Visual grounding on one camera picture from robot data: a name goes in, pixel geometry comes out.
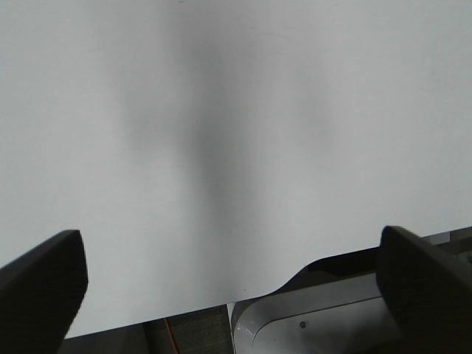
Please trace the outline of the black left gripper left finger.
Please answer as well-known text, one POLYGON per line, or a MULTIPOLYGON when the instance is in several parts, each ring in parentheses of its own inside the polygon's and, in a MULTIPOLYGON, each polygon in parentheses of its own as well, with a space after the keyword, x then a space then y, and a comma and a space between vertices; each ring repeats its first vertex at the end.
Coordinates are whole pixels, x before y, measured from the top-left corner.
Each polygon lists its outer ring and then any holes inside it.
POLYGON ((56 353, 89 283, 83 239, 65 230, 1 268, 1 352, 56 353))

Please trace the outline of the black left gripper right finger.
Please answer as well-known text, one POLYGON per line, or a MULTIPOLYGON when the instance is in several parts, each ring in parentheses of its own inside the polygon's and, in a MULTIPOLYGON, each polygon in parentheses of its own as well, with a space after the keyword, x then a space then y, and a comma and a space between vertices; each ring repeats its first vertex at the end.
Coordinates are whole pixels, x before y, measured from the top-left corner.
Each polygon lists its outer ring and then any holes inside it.
POLYGON ((400 226, 387 226, 376 282, 405 353, 471 352, 471 266, 400 226))

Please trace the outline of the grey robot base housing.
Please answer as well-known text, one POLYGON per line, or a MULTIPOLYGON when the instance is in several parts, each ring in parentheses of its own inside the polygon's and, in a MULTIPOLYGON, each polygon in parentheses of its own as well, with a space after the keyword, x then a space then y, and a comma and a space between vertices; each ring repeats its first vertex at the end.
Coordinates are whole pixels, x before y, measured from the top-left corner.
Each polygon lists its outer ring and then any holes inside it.
POLYGON ((232 313, 235 353, 359 353, 401 337, 373 273, 263 296, 232 313))

